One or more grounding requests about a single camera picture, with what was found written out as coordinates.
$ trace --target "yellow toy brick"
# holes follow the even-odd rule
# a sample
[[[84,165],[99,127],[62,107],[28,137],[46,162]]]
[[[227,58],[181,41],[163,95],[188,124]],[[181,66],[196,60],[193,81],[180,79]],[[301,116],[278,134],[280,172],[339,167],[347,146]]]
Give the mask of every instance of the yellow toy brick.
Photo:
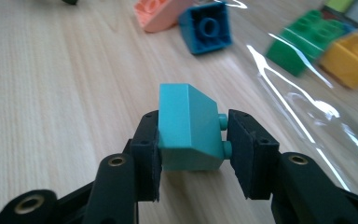
[[[325,3],[325,6],[338,12],[345,12],[352,2],[353,0],[329,0]]]
[[[320,65],[343,85],[358,88],[358,32],[333,43],[320,60]]]

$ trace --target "pink block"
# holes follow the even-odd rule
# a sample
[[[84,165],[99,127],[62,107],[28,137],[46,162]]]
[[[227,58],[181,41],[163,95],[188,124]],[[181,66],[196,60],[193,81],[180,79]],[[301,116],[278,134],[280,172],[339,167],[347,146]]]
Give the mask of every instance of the pink block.
[[[155,33],[171,28],[193,0],[139,0],[134,9],[142,29]]]

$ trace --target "green toy brick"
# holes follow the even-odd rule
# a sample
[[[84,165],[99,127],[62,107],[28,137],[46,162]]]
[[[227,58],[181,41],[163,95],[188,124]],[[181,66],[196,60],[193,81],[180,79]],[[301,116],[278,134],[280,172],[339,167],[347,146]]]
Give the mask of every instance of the green toy brick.
[[[313,63],[318,59],[344,32],[341,22],[324,20],[322,12],[312,10],[283,29],[279,35],[283,41],[274,40],[268,49],[267,57],[298,77],[307,67],[307,63]],[[302,52],[306,61],[295,48]]]
[[[227,116],[215,101],[188,84],[161,84],[158,149],[164,170],[215,170],[230,157],[222,141]]]
[[[337,12],[346,12],[351,6],[353,0],[329,0],[324,5],[334,9]]]

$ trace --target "tabletop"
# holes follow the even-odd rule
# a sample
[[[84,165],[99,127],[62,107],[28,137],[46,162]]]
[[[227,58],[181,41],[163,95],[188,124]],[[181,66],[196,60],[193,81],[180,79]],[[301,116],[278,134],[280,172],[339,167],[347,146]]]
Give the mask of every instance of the tabletop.
[[[263,57],[274,35],[322,1],[228,0],[233,44],[199,56],[178,26],[144,32],[135,3],[0,0],[0,211],[32,189],[61,198],[91,182],[158,109],[161,83],[189,83],[219,112],[253,115],[280,152],[312,156],[358,194],[358,90],[316,66],[292,77]],[[245,200],[229,161],[163,172],[160,202],[139,206],[140,223],[274,222],[270,201]]]

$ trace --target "orange block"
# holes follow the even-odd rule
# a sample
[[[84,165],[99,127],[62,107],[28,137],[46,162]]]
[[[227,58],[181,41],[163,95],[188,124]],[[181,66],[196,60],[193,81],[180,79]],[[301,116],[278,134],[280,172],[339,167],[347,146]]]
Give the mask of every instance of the orange block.
[[[358,32],[333,43],[320,60],[320,65],[343,85],[358,88]]]
[[[192,6],[193,0],[140,0],[134,10],[142,29],[155,33],[174,26],[179,15]]]

